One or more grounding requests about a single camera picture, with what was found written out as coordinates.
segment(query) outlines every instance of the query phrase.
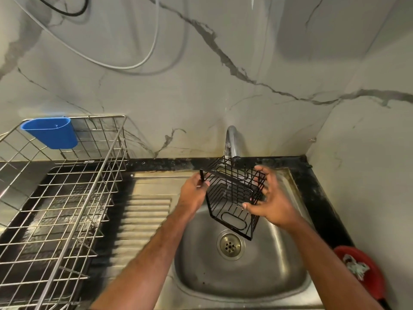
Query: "drain strainer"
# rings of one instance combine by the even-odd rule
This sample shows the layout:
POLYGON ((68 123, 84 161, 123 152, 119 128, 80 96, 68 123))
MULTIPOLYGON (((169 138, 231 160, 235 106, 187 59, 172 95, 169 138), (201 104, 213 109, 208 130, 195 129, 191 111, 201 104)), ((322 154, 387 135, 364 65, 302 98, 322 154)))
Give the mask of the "drain strainer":
POLYGON ((225 230, 219 234, 216 245, 218 252, 227 260, 238 260, 245 249, 245 241, 230 230, 225 230))

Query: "faucet spout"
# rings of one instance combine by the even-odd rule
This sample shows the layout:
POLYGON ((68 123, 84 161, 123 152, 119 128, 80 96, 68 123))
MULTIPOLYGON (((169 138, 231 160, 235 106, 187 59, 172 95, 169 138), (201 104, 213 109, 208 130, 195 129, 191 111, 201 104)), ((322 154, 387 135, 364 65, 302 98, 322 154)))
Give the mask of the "faucet spout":
POLYGON ((226 159, 239 158, 241 156, 237 133, 238 133, 237 129, 235 128, 234 125, 231 125, 228 127, 227 135, 225 137, 225 149, 224 149, 224 156, 226 159))

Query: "person's right hand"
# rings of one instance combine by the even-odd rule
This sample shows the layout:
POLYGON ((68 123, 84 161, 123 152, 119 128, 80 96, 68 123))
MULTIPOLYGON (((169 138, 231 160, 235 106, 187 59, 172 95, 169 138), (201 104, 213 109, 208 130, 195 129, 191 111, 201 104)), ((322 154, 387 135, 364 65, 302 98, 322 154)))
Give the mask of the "person's right hand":
POLYGON ((254 169, 262 171, 266 175, 268 186, 262 189, 266 201, 258 201, 256 205, 243 203, 242 206, 251 214, 265 217, 272 224, 287 231, 293 229, 303 219, 279 187, 276 174, 263 165, 257 165, 254 169))

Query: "red plastic container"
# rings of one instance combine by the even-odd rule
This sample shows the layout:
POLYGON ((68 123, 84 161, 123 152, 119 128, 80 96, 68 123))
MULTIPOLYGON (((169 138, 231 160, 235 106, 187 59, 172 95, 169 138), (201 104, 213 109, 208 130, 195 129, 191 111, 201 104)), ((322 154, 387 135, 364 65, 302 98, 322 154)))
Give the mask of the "red plastic container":
POLYGON ((379 300, 385 297, 385 279, 383 274, 363 251, 349 246, 338 246, 334 248, 335 254, 343 261, 344 255, 351 255, 357 262, 364 262, 370 270, 366 271, 364 274, 364 280, 359 282, 364 286, 364 288, 370 293, 374 299, 379 300))

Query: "dish drying rack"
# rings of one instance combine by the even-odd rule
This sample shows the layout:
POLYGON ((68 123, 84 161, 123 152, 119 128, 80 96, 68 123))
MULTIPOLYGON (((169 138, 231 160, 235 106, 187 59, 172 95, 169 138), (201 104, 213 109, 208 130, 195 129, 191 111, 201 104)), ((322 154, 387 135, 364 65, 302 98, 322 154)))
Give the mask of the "dish drying rack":
POLYGON ((27 120, 0 136, 0 210, 11 218, 0 217, 0 308, 79 304, 93 244, 103 237, 101 223, 129 159, 126 119, 71 117, 78 145, 70 150, 45 147, 20 129, 27 120), (44 179, 28 191, 44 165, 44 179))
POLYGON ((259 216, 249 213, 242 204, 255 205, 264 199, 265 174, 245 165, 235 168, 233 164, 231 158, 223 156, 199 171, 202 181, 210 182, 205 199, 213 219, 252 240, 259 216))

